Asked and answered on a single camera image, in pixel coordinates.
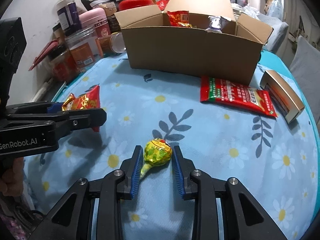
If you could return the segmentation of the person left hand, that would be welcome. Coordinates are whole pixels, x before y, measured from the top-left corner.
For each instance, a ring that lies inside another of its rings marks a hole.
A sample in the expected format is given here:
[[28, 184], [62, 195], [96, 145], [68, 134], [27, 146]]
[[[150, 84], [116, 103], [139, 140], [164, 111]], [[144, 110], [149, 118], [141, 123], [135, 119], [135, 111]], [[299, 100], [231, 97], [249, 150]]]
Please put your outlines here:
[[17, 158], [1, 177], [1, 193], [4, 196], [19, 197], [23, 193], [24, 158]]

